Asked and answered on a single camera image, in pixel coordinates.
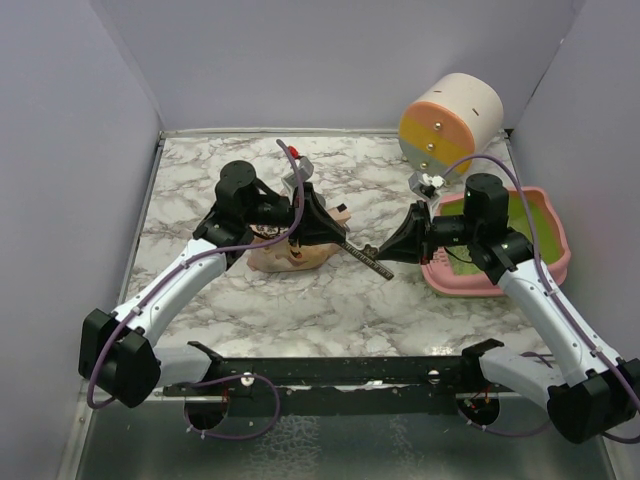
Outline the metal bag sealing clip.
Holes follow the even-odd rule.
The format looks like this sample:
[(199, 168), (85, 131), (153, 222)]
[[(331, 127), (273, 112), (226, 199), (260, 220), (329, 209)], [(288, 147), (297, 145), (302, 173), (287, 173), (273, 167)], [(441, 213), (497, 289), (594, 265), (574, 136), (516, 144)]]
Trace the metal bag sealing clip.
[(358, 249), (348, 241), (340, 243), (339, 246), (342, 250), (367, 266), (376, 274), (383, 277), (385, 280), (392, 280), (394, 278), (394, 273), (391, 270), (374, 260), (373, 255), (377, 253), (377, 249), (375, 247), (366, 245), (363, 249)]

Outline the pink cat litter bag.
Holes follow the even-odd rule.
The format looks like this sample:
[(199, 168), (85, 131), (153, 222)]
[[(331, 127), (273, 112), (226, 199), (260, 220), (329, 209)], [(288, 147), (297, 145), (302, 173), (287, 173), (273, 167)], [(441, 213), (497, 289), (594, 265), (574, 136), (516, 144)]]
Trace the pink cat litter bag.
[[(345, 204), (331, 208), (328, 213), (347, 231), (347, 221), (351, 214)], [(262, 244), (280, 236), (286, 228), (252, 225), (254, 231), (253, 244)], [(251, 250), (247, 259), (247, 266), (252, 271), (264, 273), (282, 273), (313, 270), (323, 265), (331, 256), (339, 251), (334, 244), (314, 246), (294, 246), (283, 240), (270, 247)]]

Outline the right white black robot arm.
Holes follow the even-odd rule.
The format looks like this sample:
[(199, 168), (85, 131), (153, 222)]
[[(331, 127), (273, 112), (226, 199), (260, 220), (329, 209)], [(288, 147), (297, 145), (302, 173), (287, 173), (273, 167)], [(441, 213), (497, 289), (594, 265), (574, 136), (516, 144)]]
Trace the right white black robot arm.
[(544, 408), (556, 430), (579, 444), (631, 419), (639, 411), (639, 362), (625, 360), (584, 321), (562, 294), (533, 243), (508, 224), (509, 192), (492, 174), (467, 178), (463, 211), (432, 216), (413, 203), (377, 257), (429, 263), (436, 250), (464, 246), (472, 263), (522, 310), (553, 355), (548, 368), (497, 340), (464, 350), (461, 383), (481, 391), (504, 386)]

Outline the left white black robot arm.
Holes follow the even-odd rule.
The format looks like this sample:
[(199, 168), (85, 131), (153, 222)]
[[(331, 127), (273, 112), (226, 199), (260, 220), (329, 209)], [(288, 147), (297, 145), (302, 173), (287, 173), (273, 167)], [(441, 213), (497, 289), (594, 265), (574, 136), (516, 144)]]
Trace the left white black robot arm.
[(313, 185), (294, 171), (291, 197), (266, 186), (246, 161), (226, 164), (215, 202), (178, 257), (144, 290), (112, 312), (93, 310), (82, 325), (79, 373), (88, 380), (87, 403), (101, 389), (133, 408), (154, 389), (189, 384), (206, 395), (220, 385), (213, 351), (195, 342), (181, 348), (157, 343), (175, 317), (208, 284), (224, 275), (248, 249), (254, 227), (279, 227), (281, 239), (299, 245), (340, 243), (344, 228), (324, 209)]

